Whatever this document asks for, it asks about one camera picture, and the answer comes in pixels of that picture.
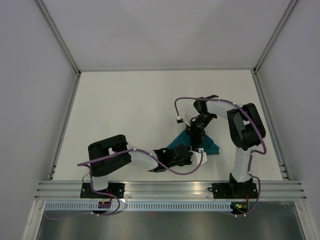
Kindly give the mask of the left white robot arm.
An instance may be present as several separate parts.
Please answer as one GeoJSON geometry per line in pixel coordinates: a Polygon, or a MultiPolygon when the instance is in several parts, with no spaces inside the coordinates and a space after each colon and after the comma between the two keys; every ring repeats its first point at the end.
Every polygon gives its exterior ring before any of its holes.
{"type": "Polygon", "coordinates": [[[93,184],[91,191],[94,195],[98,198],[106,197],[109,193],[108,175],[128,164],[134,164],[152,173],[161,173],[168,168],[192,164],[192,153],[190,148],[184,144],[152,150],[147,154],[130,151],[107,158],[111,155],[111,151],[115,154],[133,148],[134,146],[127,142],[123,134],[94,142],[88,146],[89,160],[103,158],[101,161],[89,164],[93,184]]]}

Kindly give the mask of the teal cloth napkin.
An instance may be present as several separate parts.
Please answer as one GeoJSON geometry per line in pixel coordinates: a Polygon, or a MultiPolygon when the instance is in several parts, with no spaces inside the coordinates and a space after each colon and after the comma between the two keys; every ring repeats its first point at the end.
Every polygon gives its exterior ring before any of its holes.
{"type": "MultiPolygon", "coordinates": [[[[172,149],[181,144],[191,147],[191,138],[187,135],[185,130],[183,130],[166,148],[172,149]]],[[[207,155],[218,155],[220,150],[220,147],[216,145],[213,139],[208,135],[205,135],[203,142],[198,147],[203,148],[207,155]]]]}

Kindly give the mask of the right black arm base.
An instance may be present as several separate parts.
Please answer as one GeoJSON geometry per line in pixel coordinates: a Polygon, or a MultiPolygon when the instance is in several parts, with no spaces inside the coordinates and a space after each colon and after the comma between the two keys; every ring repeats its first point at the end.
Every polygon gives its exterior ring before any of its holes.
{"type": "Polygon", "coordinates": [[[213,183],[207,190],[213,193],[214,199],[256,199],[258,197],[258,189],[255,183],[247,185],[231,183],[213,183]]]}

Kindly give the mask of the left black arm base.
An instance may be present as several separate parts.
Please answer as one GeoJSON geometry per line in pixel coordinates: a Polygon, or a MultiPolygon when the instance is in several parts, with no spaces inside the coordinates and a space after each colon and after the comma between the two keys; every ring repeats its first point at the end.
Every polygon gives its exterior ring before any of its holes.
{"type": "Polygon", "coordinates": [[[81,186],[80,198],[81,199],[109,199],[113,195],[118,199],[122,199],[125,193],[125,184],[124,183],[109,183],[108,188],[103,190],[93,191],[91,184],[85,182],[81,186]]]}

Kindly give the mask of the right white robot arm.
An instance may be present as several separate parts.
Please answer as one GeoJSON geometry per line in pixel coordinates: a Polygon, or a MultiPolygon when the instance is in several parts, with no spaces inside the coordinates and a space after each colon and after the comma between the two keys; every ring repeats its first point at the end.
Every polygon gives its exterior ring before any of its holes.
{"type": "Polygon", "coordinates": [[[238,105],[216,95],[195,99],[198,116],[186,128],[193,149],[205,140],[206,127],[212,119],[221,117],[228,122],[230,138],[235,145],[235,160],[229,181],[213,183],[208,191],[215,199],[257,199],[260,187],[251,174],[253,154],[264,146],[266,130],[253,103],[238,105]]]}

